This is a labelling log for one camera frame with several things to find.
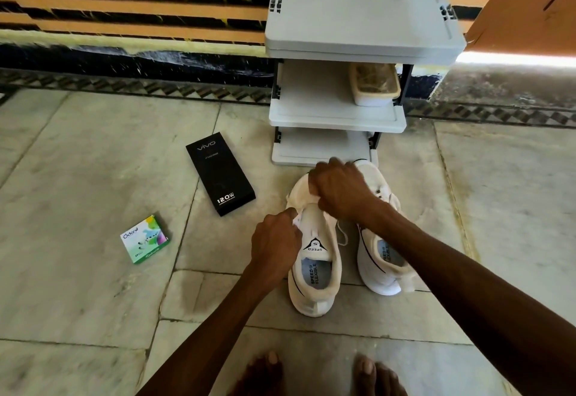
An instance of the black triangular logo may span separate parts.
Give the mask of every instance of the black triangular logo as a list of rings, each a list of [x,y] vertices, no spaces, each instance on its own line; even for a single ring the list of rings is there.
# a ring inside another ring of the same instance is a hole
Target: black triangular logo
[[[320,252],[322,250],[326,250],[326,248],[324,246],[322,246],[322,243],[320,242],[320,240],[318,238],[314,238],[312,239],[312,241],[310,241],[310,244],[308,244],[305,249],[308,249],[310,251],[313,252]]]

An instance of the shelf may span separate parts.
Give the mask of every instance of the shelf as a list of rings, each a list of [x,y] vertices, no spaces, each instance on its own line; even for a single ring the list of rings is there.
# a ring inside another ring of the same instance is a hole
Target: shelf
[[[403,132],[406,118],[402,106],[356,106],[348,69],[347,62],[285,60],[279,63],[276,84],[280,87],[280,96],[272,96],[270,124],[279,127]]]
[[[450,65],[466,46],[448,0],[270,0],[271,57]]]
[[[335,156],[342,161],[370,159],[378,165],[376,150],[370,150],[366,132],[278,128],[280,142],[272,148],[272,162],[276,165],[314,167],[320,161]]]

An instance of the orange door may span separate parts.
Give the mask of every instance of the orange door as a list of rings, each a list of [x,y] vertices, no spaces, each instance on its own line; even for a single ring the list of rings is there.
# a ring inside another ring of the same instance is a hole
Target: orange door
[[[576,56],[576,0],[489,0],[466,50]]]

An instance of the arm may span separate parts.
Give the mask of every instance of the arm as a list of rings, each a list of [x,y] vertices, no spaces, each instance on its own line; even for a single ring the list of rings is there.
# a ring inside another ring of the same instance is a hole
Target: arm
[[[574,394],[576,327],[373,196],[354,165],[331,159],[310,175],[321,209],[370,229],[402,254],[518,391]]]
[[[180,345],[137,396],[207,395],[246,321],[288,273],[302,234],[296,210],[266,216],[252,236],[252,260],[220,306]]]

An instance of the tiled floor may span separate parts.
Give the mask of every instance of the tiled floor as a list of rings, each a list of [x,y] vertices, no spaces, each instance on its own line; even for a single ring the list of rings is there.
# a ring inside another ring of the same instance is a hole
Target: tiled floor
[[[42,90],[0,107],[0,394],[131,396],[198,327],[248,263],[256,223],[306,171],[271,164],[267,114]],[[212,131],[257,194],[224,218],[184,149]],[[378,150],[411,220],[576,323],[575,131],[411,120]],[[172,243],[134,266],[119,234],[151,213]],[[411,396],[509,394],[421,281],[391,298],[361,285],[357,240],[340,249],[333,309],[298,314],[283,283],[212,393],[273,348],[292,395],[349,394],[357,352],[394,368]]]

